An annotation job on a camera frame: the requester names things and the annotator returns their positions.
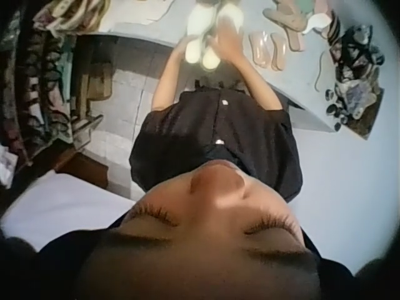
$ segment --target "tile floor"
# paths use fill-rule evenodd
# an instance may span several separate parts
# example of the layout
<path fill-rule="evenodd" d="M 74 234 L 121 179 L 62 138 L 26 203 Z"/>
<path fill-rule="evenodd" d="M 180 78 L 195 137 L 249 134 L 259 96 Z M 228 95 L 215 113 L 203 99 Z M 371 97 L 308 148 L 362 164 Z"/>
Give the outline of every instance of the tile floor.
<path fill-rule="evenodd" d="M 110 99 L 91 103 L 93 116 L 104 115 L 92 133 L 85 155 L 109 167 L 109 191 L 137 201 L 144 192 L 131 181 L 129 155 L 171 48 L 151 42 L 119 38 L 111 47 L 115 73 Z M 177 96 L 192 89 L 194 70 L 181 66 Z"/>

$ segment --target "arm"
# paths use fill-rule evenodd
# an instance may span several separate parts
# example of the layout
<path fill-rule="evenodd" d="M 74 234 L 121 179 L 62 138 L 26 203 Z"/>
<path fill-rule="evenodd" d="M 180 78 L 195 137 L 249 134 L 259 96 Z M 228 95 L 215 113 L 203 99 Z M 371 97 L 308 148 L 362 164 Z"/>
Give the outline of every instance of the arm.
<path fill-rule="evenodd" d="M 174 103 L 180 60 L 172 52 L 152 98 L 151 110 L 162 111 Z"/>
<path fill-rule="evenodd" d="M 282 104 L 273 89 L 244 55 L 235 61 L 234 65 L 241 73 L 251 96 L 262 108 L 267 111 L 282 109 Z"/>
<path fill-rule="evenodd" d="M 228 21 L 222 20 L 217 28 L 218 41 L 209 39 L 212 48 L 223 60 L 233 64 L 241 73 L 251 96 L 266 110 L 282 109 L 282 104 L 269 84 L 243 54 L 243 35 L 236 32 Z"/>
<path fill-rule="evenodd" d="M 174 103 L 178 86 L 179 68 L 188 42 L 196 36 L 184 37 L 174 48 L 167 60 L 151 102 L 152 111 L 162 111 Z"/>

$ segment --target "wall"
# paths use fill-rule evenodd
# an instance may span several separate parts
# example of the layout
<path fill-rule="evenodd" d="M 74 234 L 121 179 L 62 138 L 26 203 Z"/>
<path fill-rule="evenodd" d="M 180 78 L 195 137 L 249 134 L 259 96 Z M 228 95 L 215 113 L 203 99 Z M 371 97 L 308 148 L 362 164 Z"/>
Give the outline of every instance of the wall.
<path fill-rule="evenodd" d="M 384 101 L 368 141 L 348 129 L 294 130 L 304 186 L 291 206 L 322 255 L 355 273 L 384 254 L 399 224 L 399 48 L 371 1 L 332 5 L 344 25 L 374 26 L 374 42 L 387 59 Z"/>

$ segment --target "eyelash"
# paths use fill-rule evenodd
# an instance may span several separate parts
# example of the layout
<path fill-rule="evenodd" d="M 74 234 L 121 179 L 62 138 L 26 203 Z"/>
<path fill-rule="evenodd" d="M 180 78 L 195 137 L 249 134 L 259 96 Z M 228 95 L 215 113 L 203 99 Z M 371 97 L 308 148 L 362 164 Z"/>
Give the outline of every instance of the eyelash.
<path fill-rule="evenodd" d="M 139 216 L 151 216 L 172 227 L 177 227 L 179 225 L 165 209 L 161 207 L 155 208 L 151 204 L 135 205 L 130 215 L 130 219 L 134 219 Z M 249 226 L 243 231 L 243 233 L 247 236 L 250 236 L 271 228 L 281 228 L 290 232 L 291 234 L 294 234 L 293 225 L 288 221 L 288 217 L 272 216 L 263 217 L 261 220 Z"/>
<path fill-rule="evenodd" d="M 263 217 L 260 221 L 254 223 L 247 230 L 245 230 L 244 234 L 250 236 L 271 228 L 281 228 L 290 232 L 291 234 L 294 234 L 293 224 L 288 221 L 288 217 L 272 216 Z"/>
<path fill-rule="evenodd" d="M 138 216 L 151 216 L 169 226 L 172 227 L 178 226 L 177 222 L 172 219 L 170 214 L 165 209 L 161 207 L 155 208 L 154 206 L 148 203 L 135 205 L 130 215 L 130 219 L 134 219 Z"/>

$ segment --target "nose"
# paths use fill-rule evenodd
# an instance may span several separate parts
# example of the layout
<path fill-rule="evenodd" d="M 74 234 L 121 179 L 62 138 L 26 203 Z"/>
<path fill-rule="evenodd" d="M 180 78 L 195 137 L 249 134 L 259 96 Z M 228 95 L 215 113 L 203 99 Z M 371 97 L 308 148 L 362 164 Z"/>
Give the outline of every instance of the nose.
<path fill-rule="evenodd" d="M 244 191 L 243 177 L 226 164 L 200 167 L 191 180 L 191 194 L 201 206 L 229 206 L 233 201 L 240 201 Z"/>

